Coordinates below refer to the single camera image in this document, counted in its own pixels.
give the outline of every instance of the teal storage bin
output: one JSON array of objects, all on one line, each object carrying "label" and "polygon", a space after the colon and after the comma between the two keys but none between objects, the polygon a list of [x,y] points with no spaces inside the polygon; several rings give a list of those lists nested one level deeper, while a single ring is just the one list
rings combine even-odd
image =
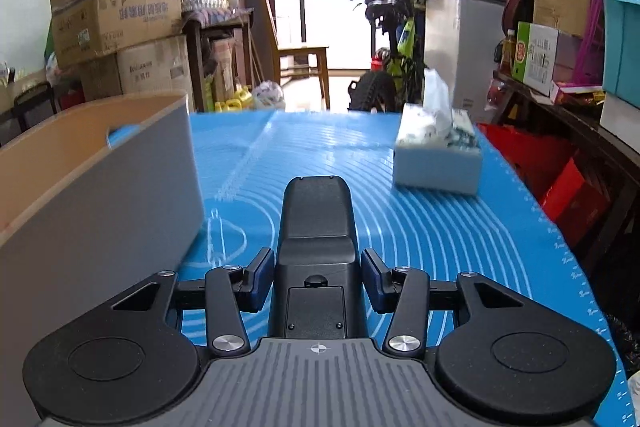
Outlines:
[{"label": "teal storage bin", "polygon": [[640,108],[640,0],[604,0],[604,91]]}]

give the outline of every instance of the gray ribbed plate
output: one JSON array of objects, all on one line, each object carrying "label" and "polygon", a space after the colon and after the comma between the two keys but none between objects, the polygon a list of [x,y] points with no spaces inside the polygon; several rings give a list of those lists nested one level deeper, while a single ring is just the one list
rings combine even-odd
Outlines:
[{"label": "gray ribbed plate", "polygon": [[[481,427],[440,395],[424,366],[381,354],[369,339],[263,339],[211,363],[199,386],[140,427]],[[578,422],[575,427],[586,427]],[[45,420],[41,427],[60,427]]]}]

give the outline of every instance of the open cardboard box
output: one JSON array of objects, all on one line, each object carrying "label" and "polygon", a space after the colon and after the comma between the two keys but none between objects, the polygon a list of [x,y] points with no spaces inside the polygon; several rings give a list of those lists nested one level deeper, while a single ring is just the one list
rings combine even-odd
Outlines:
[{"label": "open cardboard box", "polygon": [[[110,130],[135,130],[108,145]],[[161,269],[204,219],[183,92],[90,102],[0,149],[0,425],[36,412],[22,363],[41,338]]]},{"label": "open cardboard box", "polygon": [[60,68],[177,35],[181,0],[50,0]]}]

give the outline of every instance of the tissue box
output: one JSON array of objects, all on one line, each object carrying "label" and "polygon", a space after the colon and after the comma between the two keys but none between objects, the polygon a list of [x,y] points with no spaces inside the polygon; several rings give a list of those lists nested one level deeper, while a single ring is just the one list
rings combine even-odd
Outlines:
[{"label": "tissue box", "polygon": [[433,115],[421,105],[404,104],[394,147],[394,183],[475,195],[482,154],[465,110],[453,110],[453,128],[441,137]]}]

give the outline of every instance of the chair seat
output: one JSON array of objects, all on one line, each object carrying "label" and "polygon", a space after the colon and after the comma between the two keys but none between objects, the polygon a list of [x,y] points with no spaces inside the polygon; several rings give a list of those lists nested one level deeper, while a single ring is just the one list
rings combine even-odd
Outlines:
[{"label": "chair seat", "polygon": [[289,54],[293,54],[293,53],[314,53],[314,52],[321,52],[321,51],[326,51],[329,48],[329,46],[325,46],[325,45],[318,45],[316,42],[310,44],[309,42],[296,42],[293,44],[286,44],[286,45],[278,45],[278,53],[280,55],[286,55],[287,53]]}]

